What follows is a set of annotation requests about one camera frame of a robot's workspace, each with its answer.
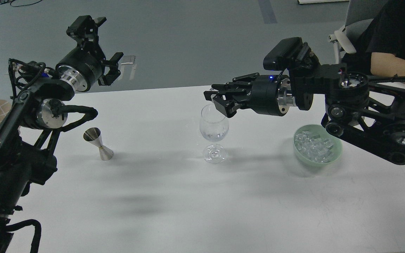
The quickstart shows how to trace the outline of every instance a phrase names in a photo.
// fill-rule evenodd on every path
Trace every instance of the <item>person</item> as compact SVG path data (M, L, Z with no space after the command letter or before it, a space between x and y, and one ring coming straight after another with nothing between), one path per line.
M389 0L353 45L342 59L349 71L405 76L405 0Z

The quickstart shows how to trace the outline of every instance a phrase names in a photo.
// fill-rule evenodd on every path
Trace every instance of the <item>black robotic arm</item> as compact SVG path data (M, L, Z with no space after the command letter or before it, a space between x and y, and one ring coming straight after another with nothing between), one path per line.
M389 162L405 165L405 89L379 82L405 82L405 77L368 78L347 72L346 64L320 65L299 37L280 41L263 61L264 69L278 75L253 73L205 91L218 111L233 117L238 109L284 116L289 107L309 110L313 94L325 95L326 113L321 125L346 142ZM370 98L370 93L393 97L390 105ZM373 123L366 123L369 118Z
M104 21L106 18L78 17L66 31L76 40L77 46L54 69L44 63L9 60L13 105L0 124L0 253L6 251L13 236L9 232L28 225L36 227L31 252L37 252L40 223L28 220L7 226L9 215L21 210L18 199L29 193L31 183L45 184L57 171L57 159L53 153L60 133L98 115L94 108L65 105L62 101L71 100L75 91L88 91L96 81L99 85L111 85L120 75L118 61L123 53L115 53L106 60L98 44L98 27ZM71 112L84 116L64 125ZM43 131L37 142L31 145L21 139L19 127ZM46 148L42 149L48 137Z

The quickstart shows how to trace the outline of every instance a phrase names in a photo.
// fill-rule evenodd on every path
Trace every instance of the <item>gray chair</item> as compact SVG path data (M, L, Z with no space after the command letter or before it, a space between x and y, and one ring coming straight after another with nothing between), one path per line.
M333 43L335 63L342 60L341 53L356 53L353 43L367 29L388 0L350 0L345 24L329 35Z

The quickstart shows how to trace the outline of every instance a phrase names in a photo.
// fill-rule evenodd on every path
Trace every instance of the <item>chair armrest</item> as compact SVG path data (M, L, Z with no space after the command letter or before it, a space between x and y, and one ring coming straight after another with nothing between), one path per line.
M351 41L348 39L348 37L346 37L346 34L344 34L341 30L334 31L334 36L345 52L356 53L355 48L352 45Z

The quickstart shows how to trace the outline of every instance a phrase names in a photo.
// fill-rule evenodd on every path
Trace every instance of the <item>stainless steel jigger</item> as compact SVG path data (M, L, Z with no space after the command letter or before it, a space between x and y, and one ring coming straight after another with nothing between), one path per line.
M114 151L103 145L101 131L99 128L89 128L84 132L84 140L99 148L99 156L101 160L108 161L114 156Z

